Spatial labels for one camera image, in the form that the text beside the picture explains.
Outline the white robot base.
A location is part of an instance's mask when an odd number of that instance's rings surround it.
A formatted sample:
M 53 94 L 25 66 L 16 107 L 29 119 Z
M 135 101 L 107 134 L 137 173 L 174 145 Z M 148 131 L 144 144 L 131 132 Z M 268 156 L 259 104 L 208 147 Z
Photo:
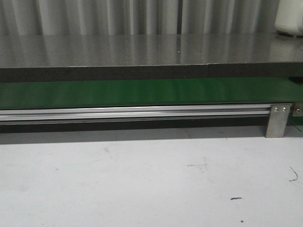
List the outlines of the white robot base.
M 303 35 L 303 1 L 280 0 L 275 19 L 277 32 L 291 36 Z

